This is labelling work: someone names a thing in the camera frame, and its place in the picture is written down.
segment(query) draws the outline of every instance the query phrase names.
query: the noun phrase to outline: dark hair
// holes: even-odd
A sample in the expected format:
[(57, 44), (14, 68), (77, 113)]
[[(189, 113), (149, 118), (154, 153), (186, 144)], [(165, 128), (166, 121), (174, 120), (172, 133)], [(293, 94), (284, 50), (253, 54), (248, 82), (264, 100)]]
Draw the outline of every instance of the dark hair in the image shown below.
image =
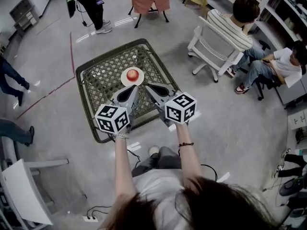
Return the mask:
[(260, 8), (255, 0), (236, 0), (233, 14), (237, 21), (247, 23), (255, 20), (260, 14)]
[(297, 40), (293, 44), (293, 49), (295, 53), (295, 58), (299, 61), (299, 63), (302, 66), (302, 74), (304, 75), (306, 73), (306, 67), (305, 65), (307, 64), (307, 49), (306, 45), (300, 41)]
[[(176, 196), (175, 208), (194, 230), (277, 229), (266, 207), (247, 190), (202, 177), (191, 182), (194, 188), (185, 188)], [(189, 205), (185, 213), (180, 207), (182, 199)]]
[(116, 217), (108, 225), (108, 230), (156, 230), (154, 200), (141, 200), (140, 195), (135, 195), (130, 201), (124, 203)]

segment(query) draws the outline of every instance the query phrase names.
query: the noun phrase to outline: bracelet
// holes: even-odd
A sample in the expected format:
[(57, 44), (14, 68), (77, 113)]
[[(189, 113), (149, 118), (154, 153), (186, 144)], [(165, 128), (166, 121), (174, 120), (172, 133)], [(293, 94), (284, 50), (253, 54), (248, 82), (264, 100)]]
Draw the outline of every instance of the bracelet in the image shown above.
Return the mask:
[(129, 134), (117, 134), (116, 138), (129, 139)]
[(184, 146), (193, 146), (193, 145), (194, 145), (194, 142), (192, 142), (192, 143), (183, 142), (182, 144), (179, 144), (179, 147), (181, 148), (181, 147), (184, 147)]

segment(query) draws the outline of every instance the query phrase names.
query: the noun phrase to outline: gray pants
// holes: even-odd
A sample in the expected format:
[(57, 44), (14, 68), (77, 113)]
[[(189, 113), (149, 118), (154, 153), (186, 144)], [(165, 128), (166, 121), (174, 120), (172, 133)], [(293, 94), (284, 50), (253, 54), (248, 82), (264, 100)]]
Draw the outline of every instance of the gray pants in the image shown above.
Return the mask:
[(151, 169), (181, 169), (180, 157), (170, 148), (161, 147), (159, 153), (154, 153), (132, 170), (132, 177), (144, 174)]
[(237, 71), (242, 66), (242, 64), (244, 64), (247, 61), (248, 57), (251, 56), (256, 59), (255, 61), (252, 62), (251, 68), (249, 72), (246, 74), (246, 77), (243, 81), (245, 88), (249, 88), (260, 74), (270, 80), (275, 80), (275, 75), (273, 74), (271, 68), (261, 61), (261, 59), (265, 57), (263, 50), (253, 47), (244, 51), (243, 53), (244, 55), (240, 59), (239, 63), (235, 66), (232, 66), (232, 69), (234, 71)]
[(0, 118), (0, 137), (5, 136), (19, 143), (30, 143), (31, 133), (21, 129), (14, 122)]

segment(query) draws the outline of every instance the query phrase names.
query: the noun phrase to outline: gray floor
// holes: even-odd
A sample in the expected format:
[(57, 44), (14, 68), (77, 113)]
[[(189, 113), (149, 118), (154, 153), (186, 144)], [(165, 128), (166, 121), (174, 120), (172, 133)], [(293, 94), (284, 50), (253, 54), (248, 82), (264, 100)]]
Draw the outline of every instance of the gray floor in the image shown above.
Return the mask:
[[(105, 19), (114, 23), (129, 17), (130, 0), (103, 1)], [(235, 80), (224, 75), (219, 83), (213, 82), (207, 69), (193, 76), (191, 72), (199, 61), (187, 56), (187, 46), (198, 24), (197, 10), (181, 3), (182, 0), (171, 0), (171, 9), (166, 12), (170, 23), (165, 22), (162, 14), (152, 14), (141, 19), (138, 29), (134, 29), (133, 21), (114, 27), (108, 34), (91, 35), (94, 28), (81, 24), (80, 13), (69, 19), (65, 0), (51, 0), (44, 17), (23, 38), (13, 64), (33, 86), (21, 108), (13, 97), (8, 98), (7, 108), (11, 118), (30, 108), (17, 120), (25, 129), (35, 127), (33, 145), (27, 148), (19, 144), (21, 157), (26, 161), (70, 160), (67, 166), (41, 172), (40, 180), (57, 208), (82, 193), (88, 196), (80, 214), (67, 211), (57, 216), (54, 229), (96, 229), (97, 224), (84, 223), (82, 215), (89, 207), (114, 202), (114, 145), (95, 142), (76, 79), (48, 95), (74, 76), (70, 33), (75, 67), (132, 40), (146, 38), (180, 88), (198, 100), (201, 116), (189, 128), (201, 162), (213, 166), (219, 177), (230, 172), (230, 183), (256, 189), (272, 184), (271, 173), (285, 148), (287, 134), (286, 111), (276, 91), (265, 89), (265, 99), (259, 102), (254, 88), (244, 95), (235, 94), (242, 74)], [(87, 14), (84, 19), (90, 23)], [(88, 38), (76, 42), (87, 34)], [(169, 132), (160, 120), (133, 131), (130, 144), (135, 142), (142, 147), (135, 151), (142, 160), (152, 145), (177, 150), (176, 133)], [(135, 157), (131, 156), (130, 162), (133, 167)], [(212, 172), (204, 170), (204, 175), (211, 177)], [(286, 210), (275, 207), (275, 195), (276, 191), (264, 196), (277, 220), (281, 220)]]

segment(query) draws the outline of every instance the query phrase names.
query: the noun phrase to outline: black bracelet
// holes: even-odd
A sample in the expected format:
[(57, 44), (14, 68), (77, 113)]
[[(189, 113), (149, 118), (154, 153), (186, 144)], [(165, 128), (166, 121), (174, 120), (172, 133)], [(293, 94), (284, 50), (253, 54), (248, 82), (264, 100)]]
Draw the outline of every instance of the black bracelet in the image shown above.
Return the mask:
[(181, 148), (181, 147), (184, 147), (184, 146), (193, 146), (193, 145), (194, 145), (194, 142), (192, 142), (192, 143), (183, 142), (182, 144), (179, 144), (179, 147)]

